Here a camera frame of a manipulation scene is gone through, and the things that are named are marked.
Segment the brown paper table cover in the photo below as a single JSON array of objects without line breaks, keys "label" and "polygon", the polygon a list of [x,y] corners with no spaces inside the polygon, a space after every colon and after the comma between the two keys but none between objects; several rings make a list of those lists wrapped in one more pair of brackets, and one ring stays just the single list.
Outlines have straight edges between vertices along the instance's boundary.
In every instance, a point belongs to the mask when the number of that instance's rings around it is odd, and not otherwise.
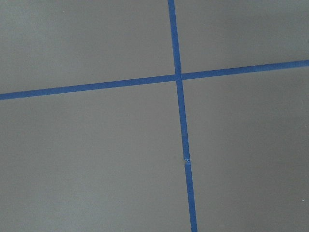
[{"label": "brown paper table cover", "polygon": [[306,0],[3,0],[3,232],[306,232]]}]

